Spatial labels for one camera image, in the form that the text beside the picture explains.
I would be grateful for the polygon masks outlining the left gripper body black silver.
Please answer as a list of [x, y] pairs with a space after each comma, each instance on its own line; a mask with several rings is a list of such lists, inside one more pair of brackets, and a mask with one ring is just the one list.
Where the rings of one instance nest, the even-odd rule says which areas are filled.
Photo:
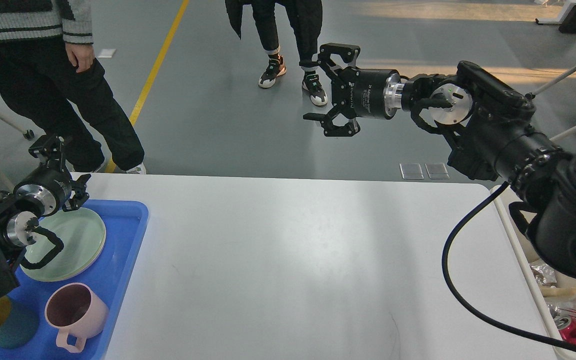
[[40, 217], [54, 215], [71, 196], [70, 172], [40, 166], [16, 187], [13, 194], [29, 203], [29, 210]]

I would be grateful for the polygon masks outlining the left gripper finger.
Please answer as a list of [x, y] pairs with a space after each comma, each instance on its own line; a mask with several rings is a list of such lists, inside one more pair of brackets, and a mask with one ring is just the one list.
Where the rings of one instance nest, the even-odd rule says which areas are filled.
[[68, 186], [70, 187], [70, 191], [67, 192], [67, 195], [73, 192], [73, 196], [68, 197], [62, 205], [62, 210], [64, 212], [77, 211], [87, 202], [87, 200], [89, 200], [90, 195], [87, 192], [87, 182], [91, 177], [92, 174], [85, 173], [77, 180], [69, 180]]
[[39, 166], [32, 173], [48, 169], [59, 173], [70, 173], [66, 166], [64, 139], [55, 134], [40, 136], [28, 149], [32, 157], [39, 160]]

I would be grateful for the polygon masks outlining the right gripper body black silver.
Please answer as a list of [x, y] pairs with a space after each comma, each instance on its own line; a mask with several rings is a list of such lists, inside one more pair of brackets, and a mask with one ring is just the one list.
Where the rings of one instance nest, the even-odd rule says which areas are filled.
[[394, 69], [352, 69], [350, 71], [350, 114], [391, 120], [403, 108], [404, 82]]

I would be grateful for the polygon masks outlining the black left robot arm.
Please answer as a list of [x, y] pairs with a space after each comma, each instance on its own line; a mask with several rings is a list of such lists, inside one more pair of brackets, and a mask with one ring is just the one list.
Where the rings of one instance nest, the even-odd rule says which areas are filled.
[[[57, 235], [39, 225], [39, 219], [80, 209], [89, 199], [89, 174], [73, 179], [66, 167], [63, 146], [56, 135], [45, 134], [32, 144], [29, 153], [39, 166], [19, 182], [13, 191], [0, 191], [0, 298], [19, 286], [16, 269], [45, 267], [63, 249]], [[25, 250], [35, 243], [34, 235], [47, 237], [53, 245], [38, 262], [25, 259]]]

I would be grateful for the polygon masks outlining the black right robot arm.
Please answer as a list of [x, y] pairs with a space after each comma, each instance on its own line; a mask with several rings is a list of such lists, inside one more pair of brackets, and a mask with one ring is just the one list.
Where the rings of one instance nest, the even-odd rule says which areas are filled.
[[471, 180], [503, 185], [471, 210], [451, 231], [442, 251], [442, 272], [453, 296], [473, 315], [519, 337], [576, 353], [576, 344], [505, 325], [474, 309], [451, 280], [450, 247], [457, 233], [494, 198], [510, 188], [519, 202], [510, 216], [554, 270], [576, 279], [576, 153], [567, 152], [531, 125], [530, 98], [470, 61], [455, 74], [401, 76], [394, 69], [356, 65], [357, 45], [326, 43], [317, 64], [331, 81], [333, 107], [304, 119], [320, 123], [327, 137], [352, 137], [357, 119], [392, 119], [398, 110], [430, 134], [444, 137], [451, 152], [448, 166]]

